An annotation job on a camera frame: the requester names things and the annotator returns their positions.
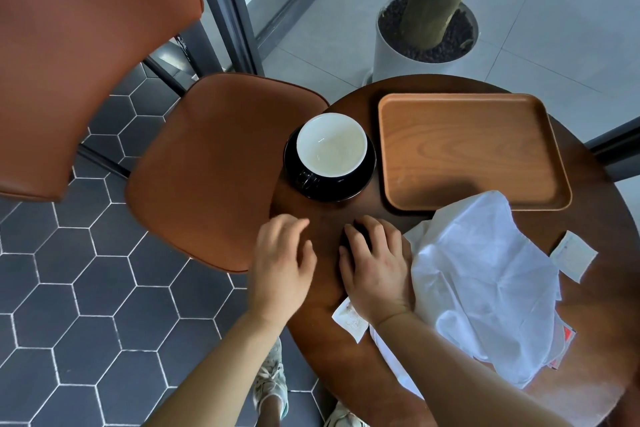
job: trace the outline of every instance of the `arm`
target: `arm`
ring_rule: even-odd
[[[273,218],[260,229],[249,270],[249,308],[220,344],[145,423],[147,427],[225,427],[236,424],[262,361],[304,302],[316,254],[310,241],[296,260],[308,220]]]
[[[423,323],[410,306],[408,243],[387,221],[365,216],[362,223],[372,250],[355,228],[345,227],[353,258],[340,248],[344,286],[411,376],[438,425],[569,425]]]

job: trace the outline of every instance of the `tray rim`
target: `tray rim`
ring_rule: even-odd
[[[437,92],[437,93],[412,93],[412,92],[394,92],[394,93],[387,93],[385,96],[383,96],[382,98],[380,98],[380,101],[378,102],[378,132],[379,132],[379,137],[380,137],[380,172],[382,172],[382,182],[384,185],[384,195],[385,198],[387,199],[387,201],[389,202],[389,204],[391,204],[394,208],[396,208],[397,210],[403,211],[403,212],[434,212],[437,211],[438,209],[441,209],[444,206],[441,206],[439,208],[435,208],[435,207],[425,207],[425,206],[413,206],[413,207],[407,207],[407,206],[399,206],[396,202],[394,202],[394,200],[389,197],[388,195],[388,181],[387,181],[387,173],[385,172],[385,167],[386,167],[386,162],[387,162],[387,156],[386,156],[386,150],[385,150],[385,145],[384,145],[384,125],[383,125],[383,119],[382,119],[382,112],[384,107],[386,107],[390,101],[392,101],[394,98],[397,98],[398,96],[401,96],[402,98],[407,98],[408,96],[414,96],[416,98],[426,98],[426,99],[437,99],[437,98],[451,98],[452,96],[455,95],[459,95],[460,97],[470,97],[470,96],[484,96],[484,97],[490,97],[491,99],[510,99],[513,98],[514,96],[524,96],[530,99],[533,99],[534,102],[536,103],[536,105],[540,105],[540,108],[542,108],[542,110],[544,111],[544,115],[545,118],[543,119],[543,124],[545,126],[547,126],[548,131],[550,132],[550,135],[552,137],[552,140],[550,141],[550,143],[552,143],[552,155],[553,158],[557,160],[557,163],[559,164],[559,170],[560,175],[557,176],[558,178],[558,184],[561,187],[564,187],[564,190],[568,196],[568,199],[566,200],[566,203],[563,204],[562,206],[558,207],[531,207],[531,206],[518,206],[517,204],[511,204],[509,203],[509,207],[511,208],[511,211],[527,211],[527,212],[532,212],[532,211],[562,211],[564,209],[567,209],[571,203],[573,202],[573,191],[571,189],[571,184],[569,182],[569,178],[566,174],[566,168],[564,166],[564,161],[562,159],[562,155],[560,154],[560,148],[558,147],[558,143],[557,143],[557,138],[556,138],[556,132],[553,129],[553,125],[551,124],[551,119],[550,116],[547,112],[547,108],[545,107],[545,104],[535,95],[532,95],[530,93],[511,93],[511,92],[507,92],[507,93],[442,93],[442,92]]]

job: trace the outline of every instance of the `plant pot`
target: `plant pot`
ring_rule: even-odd
[[[393,76],[402,75],[424,75],[428,73],[435,73],[438,75],[460,75],[463,74],[463,68],[465,61],[468,59],[471,51],[474,50],[476,42],[480,33],[478,31],[478,22],[473,12],[462,2],[460,2],[460,10],[465,13],[471,26],[473,27],[473,43],[468,53],[464,54],[459,59],[443,63],[427,63],[416,61],[414,59],[407,58],[398,53],[395,49],[388,45],[385,39],[380,34],[380,27],[378,27],[378,20],[380,15],[387,6],[394,0],[388,0],[384,6],[378,12],[376,17],[376,52],[373,58],[373,78],[372,81],[380,81],[386,78],[392,78]]]

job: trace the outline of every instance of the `tray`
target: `tray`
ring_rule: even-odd
[[[534,96],[391,93],[378,119],[385,195],[399,210],[436,210],[493,189],[512,210],[571,203],[547,111]]]

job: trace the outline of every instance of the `shoe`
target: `shoe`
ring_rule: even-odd
[[[287,397],[287,381],[284,377],[284,366],[282,365],[282,342],[280,342],[280,338],[269,351],[255,377],[253,406],[258,411],[258,415],[260,415],[260,406],[264,399],[272,395],[276,395],[280,399],[282,404],[280,418],[283,419],[289,411],[289,400]]]
[[[369,424],[352,414],[342,402],[338,402],[324,423],[324,427],[369,427]]]

